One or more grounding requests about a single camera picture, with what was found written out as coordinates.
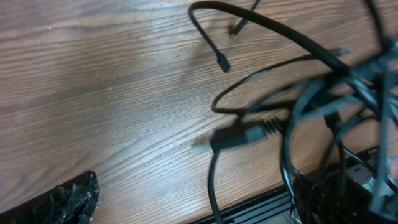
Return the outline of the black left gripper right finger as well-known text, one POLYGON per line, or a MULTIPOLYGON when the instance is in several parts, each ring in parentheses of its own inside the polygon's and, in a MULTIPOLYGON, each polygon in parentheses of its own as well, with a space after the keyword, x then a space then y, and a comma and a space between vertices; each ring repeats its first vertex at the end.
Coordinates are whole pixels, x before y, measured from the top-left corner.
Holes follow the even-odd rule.
POLYGON ((372 194, 353 180, 347 181, 342 197, 334 177, 322 185, 301 175, 294 182, 294 190, 294 202, 302 223, 397 223, 397 217, 370 211, 372 194))

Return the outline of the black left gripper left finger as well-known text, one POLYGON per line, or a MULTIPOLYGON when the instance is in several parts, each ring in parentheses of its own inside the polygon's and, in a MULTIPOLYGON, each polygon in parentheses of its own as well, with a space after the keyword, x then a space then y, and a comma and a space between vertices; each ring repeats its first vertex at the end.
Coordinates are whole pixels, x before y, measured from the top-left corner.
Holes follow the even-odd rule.
POLYGON ((96 173, 89 170, 1 213, 1 223, 91 223, 100 188, 96 173))

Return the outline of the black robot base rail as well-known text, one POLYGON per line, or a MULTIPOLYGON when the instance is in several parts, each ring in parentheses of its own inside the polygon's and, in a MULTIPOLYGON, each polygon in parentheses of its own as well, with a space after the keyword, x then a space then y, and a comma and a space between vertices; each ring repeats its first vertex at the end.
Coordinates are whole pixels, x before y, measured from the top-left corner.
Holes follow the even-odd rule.
MULTIPOLYGON (((372 172, 358 162, 362 159, 372 165, 376 161, 377 148, 369 148, 357 154, 357 158, 348 158, 348 178, 361 185, 361 181, 371 178, 372 172)), ((338 184, 337 165, 333 164, 327 168, 327 175, 323 180, 315 180, 306 176, 317 184, 326 185, 327 181, 334 177, 338 184)), ((286 223, 302 223, 299 213, 292 198, 284 186, 276 187, 268 192, 252 197, 239 204, 233 205, 221 211, 221 217, 225 223, 270 223, 276 217, 286 217, 286 223)))

